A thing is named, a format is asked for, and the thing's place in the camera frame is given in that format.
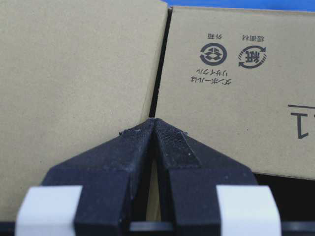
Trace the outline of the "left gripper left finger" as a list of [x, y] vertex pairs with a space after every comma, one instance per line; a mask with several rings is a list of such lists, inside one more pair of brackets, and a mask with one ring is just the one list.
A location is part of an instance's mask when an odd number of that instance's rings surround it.
[[127, 230], [155, 121], [52, 167], [20, 206], [17, 236], [121, 236]]

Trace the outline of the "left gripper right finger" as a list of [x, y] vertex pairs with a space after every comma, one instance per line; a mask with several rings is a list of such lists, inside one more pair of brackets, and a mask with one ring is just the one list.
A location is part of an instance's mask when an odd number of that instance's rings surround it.
[[178, 236], [279, 236], [268, 186], [247, 166], [155, 119], [161, 216]]

